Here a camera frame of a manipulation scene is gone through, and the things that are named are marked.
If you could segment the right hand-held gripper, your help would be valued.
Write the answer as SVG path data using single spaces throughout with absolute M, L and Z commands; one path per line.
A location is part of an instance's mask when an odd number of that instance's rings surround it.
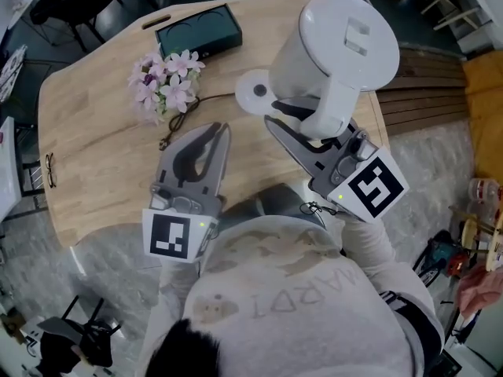
M 314 97 L 275 100 L 272 108 L 303 121 L 315 112 Z M 312 177 L 309 187 L 336 209 L 359 221 L 374 223 L 409 190 L 390 151 L 374 145 L 366 130 L 351 121 L 338 137 L 313 146 L 286 123 L 264 117 L 268 131 Z

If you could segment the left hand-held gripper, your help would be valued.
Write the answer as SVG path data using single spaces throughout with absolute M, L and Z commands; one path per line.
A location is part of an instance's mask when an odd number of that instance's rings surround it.
M 195 181 L 196 162 L 212 140 L 206 177 Z M 222 127 L 221 123 L 208 123 L 189 130 L 164 149 L 151 185 L 150 206 L 142 211 L 147 255 L 180 263 L 202 259 L 216 234 L 224 203 L 219 189 L 230 142 L 228 123 Z

